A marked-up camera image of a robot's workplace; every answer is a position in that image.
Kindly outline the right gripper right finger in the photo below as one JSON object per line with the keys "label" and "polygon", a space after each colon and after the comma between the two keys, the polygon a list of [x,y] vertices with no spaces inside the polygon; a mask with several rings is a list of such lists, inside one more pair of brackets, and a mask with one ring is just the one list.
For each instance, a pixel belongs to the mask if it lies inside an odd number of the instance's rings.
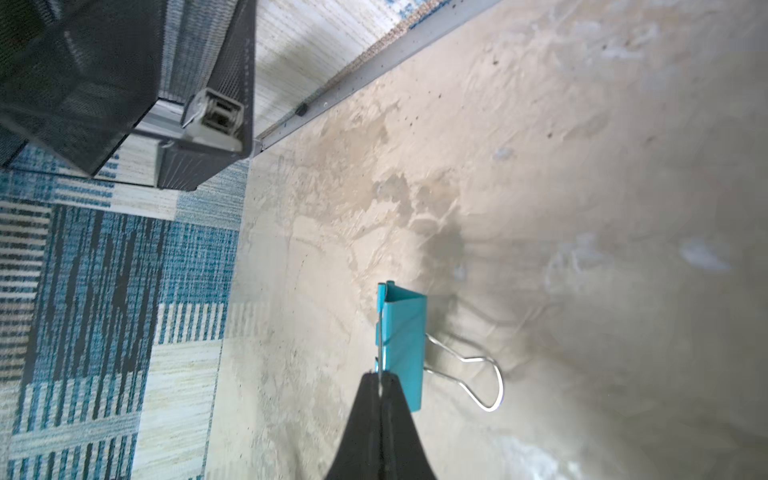
{"label": "right gripper right finger", "polygon": [[380,478],[436,479],[427,460],[399,378],[381,375]]}

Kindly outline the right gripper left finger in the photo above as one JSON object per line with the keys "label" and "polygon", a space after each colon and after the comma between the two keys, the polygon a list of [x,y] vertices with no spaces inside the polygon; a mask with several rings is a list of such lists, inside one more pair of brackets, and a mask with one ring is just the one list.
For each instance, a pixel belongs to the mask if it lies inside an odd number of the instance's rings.
{"label": "right gripper left finger", "polygon": [[379,376],[362,376],[326,479],[378,479],[381,463]]}

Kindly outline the teal binder clip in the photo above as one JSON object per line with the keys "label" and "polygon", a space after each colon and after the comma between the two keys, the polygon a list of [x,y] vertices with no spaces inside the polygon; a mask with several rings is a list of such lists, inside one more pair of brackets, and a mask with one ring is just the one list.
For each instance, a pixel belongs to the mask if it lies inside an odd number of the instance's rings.
{"label": "teal binder clip", "polygon": [[[409,410],[421,409],[423,379],[426,373],[459,386],[486,413],[498,410],[505,396],[505,382],[498,363],[486,356],[463,356],[426,331],[427,297],[396,285],[393,281],[377,285],[375,370],[396,375]],[[431,344],[463,364],[489,364],[495,373],[497,394],[490,404],[483,402],[467,382],[435,370],[425,363],[426,347]]]}

